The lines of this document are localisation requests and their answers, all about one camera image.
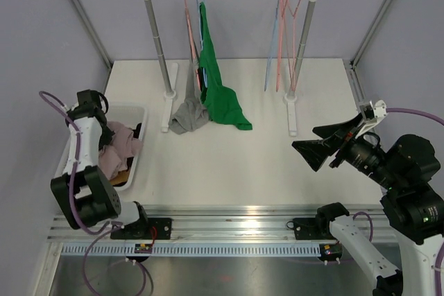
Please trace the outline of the blue hanger of green top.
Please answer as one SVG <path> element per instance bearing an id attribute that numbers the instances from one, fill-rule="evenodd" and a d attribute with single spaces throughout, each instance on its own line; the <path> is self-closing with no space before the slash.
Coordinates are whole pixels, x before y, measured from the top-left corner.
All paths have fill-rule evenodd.
<path id="1" fill-rule="evenodd" d="M 199 40 L 200 40 L 200 51 L 203 51 L 203 29 L 202 29 L 202 21 L 201 21 L 201 13 L 200 13 L 200 1 L 196 0 L 196 8 L 198 13 L 198 31 L 199 31 Z M 203 86 L 207 88 L 207 74 L 205 68 L 202 68 L 203 72 Z"/>

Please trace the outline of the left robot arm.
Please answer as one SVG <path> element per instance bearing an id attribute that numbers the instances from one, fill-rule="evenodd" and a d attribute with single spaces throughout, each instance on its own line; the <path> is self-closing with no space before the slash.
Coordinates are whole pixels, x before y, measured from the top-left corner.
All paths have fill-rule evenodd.
<path id="1" fill-rule="evenodd" d="M 138 202 L 122 202 L 110 178 L 99 166 L 99 155 L 116 137 L 106 114 L 109 103 L 96 90 L 77 93 L 68 107 L 59 98 L 40 91 L 40 97 L 65 118 L 70 133 L 69 155 L 51 192 L 72 229 L 93 235 L 93 227 L 114 225 L 113 239 L 141 239 L 150 230 L 148 216 Z"/>

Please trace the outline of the pink hanger of black top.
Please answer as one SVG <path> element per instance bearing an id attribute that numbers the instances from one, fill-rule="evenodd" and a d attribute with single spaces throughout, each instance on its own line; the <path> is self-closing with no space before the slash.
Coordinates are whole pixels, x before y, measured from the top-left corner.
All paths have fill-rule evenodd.
<path id="1" fill-rule="evenodd" d="M 287 64 L 289 70 L 289 91 L 294 92 L 296 90 L 296 37 L 297 37 L 297 20 L 298 10 L 302 0 L 298 0 L 296 7 L 291 8 L 291 1 L 288 1 L 286 9 L 286 29 L 284 32 L 283 46 L 285 46 L 285 54 L 287 57 Z M 289 34 L 287 32 L 287 18 L 291 17 L 291 39 L 289 40 Z"/>

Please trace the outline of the pink hanger of brown top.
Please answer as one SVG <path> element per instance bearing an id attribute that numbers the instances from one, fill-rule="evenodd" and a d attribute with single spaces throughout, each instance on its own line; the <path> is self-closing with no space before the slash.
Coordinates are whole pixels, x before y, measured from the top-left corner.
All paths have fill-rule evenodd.
<path id="1" fill-rule="evenodd" d="M 282 47 L 283 47 L 284 32 L 286 29 L 285 16 L 286 16 L 286 9 L 288 6 L 288 1 L 289 0 L 279 0 L 278 3 L 277 69 L 276 69 L 276 82 L 275 82 L 276 92 L 279 92 L 280 90 Z"/>

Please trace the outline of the blue hanger of mauve top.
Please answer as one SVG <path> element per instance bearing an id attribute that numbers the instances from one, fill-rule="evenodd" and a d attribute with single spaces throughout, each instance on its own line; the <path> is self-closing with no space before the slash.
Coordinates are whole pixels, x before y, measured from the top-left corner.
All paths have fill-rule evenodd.
<path id="1" fill-rule="evenodd" d="M 271 65 L 272 61 L 275 55 L 275 48 L 276 48 L 276 40 L 277 40 L 277 30 L 278 30 L 278 13 L 279 13 L 279 7 L 280 7 L 280 0 L 277 0 L 276 7 L 275 7 L 275 17 L 273 21 L 273 29 L 271 34 L 271 42 L 270 47 L 268 50 L 268 57 L 266 61 L 266 72 L 265 72 L 265 79 L 264 79 L 264 91 L 268 89 L 269 80 L 271 77 Z"/>

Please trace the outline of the black tank top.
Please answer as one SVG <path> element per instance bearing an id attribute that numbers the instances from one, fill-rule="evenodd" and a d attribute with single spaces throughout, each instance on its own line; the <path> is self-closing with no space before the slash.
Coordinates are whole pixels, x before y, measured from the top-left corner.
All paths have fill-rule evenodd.
<path id="1" fill-rule="evenodd" d="M 142 149 L 143 143 L 139 139 L 140 133 L 141 133 L 142 124 L 138 123 L 136 128 L 133 129 L 133 136 L 129 140 L 129 156 L 126 159 L 126 165 L 127 169 L 131 169 L 131 166 L 133 164 L 133 160 L 136 156 L 138 156 L 140 150 Z"/>

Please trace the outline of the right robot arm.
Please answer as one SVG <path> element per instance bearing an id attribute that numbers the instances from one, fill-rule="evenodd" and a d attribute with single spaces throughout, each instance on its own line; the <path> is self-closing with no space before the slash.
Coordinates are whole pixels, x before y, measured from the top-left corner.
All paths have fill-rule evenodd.
<path id="1" fill-rule="evenodd" d="M 313 128 L 317 140 L 299 140 L 293 148 L 313 171 L 333 156 L 330 168 L 343 162 L 377 183 L 386 193 L 380 203 L 397 239 L 402 266 L 398 268 L 364 236 L 350 212 L 339 202 L 317 209 L 316 233 L 332 237 L 352 256 L 373 285 L 373 295 L 443 294 L 443 199 L 429 185 L 440 162 L 429 140 L 401 136 L 388 151 L 372 129 L 381 122 L 357 115 L 344 123 Z"/>

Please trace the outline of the brown tank top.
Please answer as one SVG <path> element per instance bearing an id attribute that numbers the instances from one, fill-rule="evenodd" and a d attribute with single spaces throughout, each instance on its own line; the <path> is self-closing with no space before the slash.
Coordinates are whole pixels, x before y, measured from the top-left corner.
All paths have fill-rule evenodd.
<path id="1" fill-rule="evenodd" d="M 117 188 L 130 186 L 132 182 L 130 179 L 130 173 L 130 169 L 119 171 L 117 175 L 110 180 L 111 185 Z"/>

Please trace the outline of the green tank top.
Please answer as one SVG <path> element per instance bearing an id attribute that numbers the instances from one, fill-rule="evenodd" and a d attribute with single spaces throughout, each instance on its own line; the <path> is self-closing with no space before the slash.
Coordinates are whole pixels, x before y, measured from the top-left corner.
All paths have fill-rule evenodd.
<path id="1" fill-rule="evenodd" d="M 223 85 L 210 34 L 207 9 L 204 1 L 200 2 L 199 9 L 203 42 L 200 53 L 200 67 L 205 71 L 207 76 L 207 86 L 202 91 L 200 99 L 213 122 L 221 125 L 233 125 L 238 130 L 252 130 L 253 125 L 244 116 L 236 92 Z"/>

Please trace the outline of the mauve pink tank top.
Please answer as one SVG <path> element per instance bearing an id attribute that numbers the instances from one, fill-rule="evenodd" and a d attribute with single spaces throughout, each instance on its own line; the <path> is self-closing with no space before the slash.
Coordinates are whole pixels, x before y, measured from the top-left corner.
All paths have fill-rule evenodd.
<path id="1" fill-rule="evenodd" d="M 113 131 L 112 140 L 99 151 L 99 168 L 111 180 L 119 171 L 127 169 L 126 159 L 129 156 L 129 140 L 133 130 L 117 121 L 109 121 L 108 127 Z"/>

